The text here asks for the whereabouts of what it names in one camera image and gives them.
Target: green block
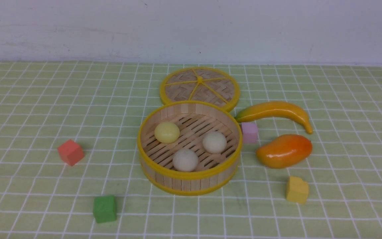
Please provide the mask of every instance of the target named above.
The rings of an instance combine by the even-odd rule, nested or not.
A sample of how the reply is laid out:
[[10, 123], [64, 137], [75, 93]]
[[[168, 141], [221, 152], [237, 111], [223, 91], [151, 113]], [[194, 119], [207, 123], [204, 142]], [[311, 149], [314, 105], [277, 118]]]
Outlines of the green block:
[[94, 198], [93, 214], [97, 223], [115, 221], [117, 219], [116, 200], [113, 195]]

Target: orange mango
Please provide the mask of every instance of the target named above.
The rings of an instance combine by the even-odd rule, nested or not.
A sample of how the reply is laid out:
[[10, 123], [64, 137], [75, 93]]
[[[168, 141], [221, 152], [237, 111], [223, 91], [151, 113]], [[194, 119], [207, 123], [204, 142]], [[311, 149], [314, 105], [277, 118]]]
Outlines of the orange mango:
[[256, 150], [259, 161], [269, 168], [287, 168], [312, 153], [312, 142], [297, 134], [284, 134]]

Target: foam cube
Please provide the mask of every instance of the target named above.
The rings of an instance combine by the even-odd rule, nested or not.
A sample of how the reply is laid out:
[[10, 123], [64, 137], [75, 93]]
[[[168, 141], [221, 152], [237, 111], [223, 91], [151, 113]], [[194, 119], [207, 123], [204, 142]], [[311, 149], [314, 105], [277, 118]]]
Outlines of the foam cube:
[[113, 195], [94, 198], [92, 213], [96, 223], [115, 221], [117, 219], [116, 200]]
[[290, 176], [287, 182], [286, 199], [305, 204], [309, 196], [309, 185], [299, 177]]
[[257, 125], [255, 122], [243, 122], [241, 123], [241, 132], [243, 133], [243, 143], [244, 144], [254, 144], [257, 143], [258, 137]]
[[85, 157], [82, 147], [71, 139], [59, 146], [57, 150], [61, 160], [70, 166], [75, 165]]

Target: pink block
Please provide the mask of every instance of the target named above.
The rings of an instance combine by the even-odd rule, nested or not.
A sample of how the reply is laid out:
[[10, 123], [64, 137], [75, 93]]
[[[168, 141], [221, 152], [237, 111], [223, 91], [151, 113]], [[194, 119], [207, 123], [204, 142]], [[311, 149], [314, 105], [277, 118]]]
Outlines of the pink block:
[[258, 129], [255, 122], [243, 122], [241, 123], [241, 131], [243, 133], [244, 144], [254, 144], [259, 139]]

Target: white wall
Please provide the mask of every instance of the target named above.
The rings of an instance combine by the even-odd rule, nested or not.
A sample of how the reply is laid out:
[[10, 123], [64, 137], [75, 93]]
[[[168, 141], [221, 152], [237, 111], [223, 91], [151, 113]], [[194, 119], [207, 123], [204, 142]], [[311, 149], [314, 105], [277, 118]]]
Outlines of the white wall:
[[0, 0], [0, 60], [382, 64], [382, 0]]

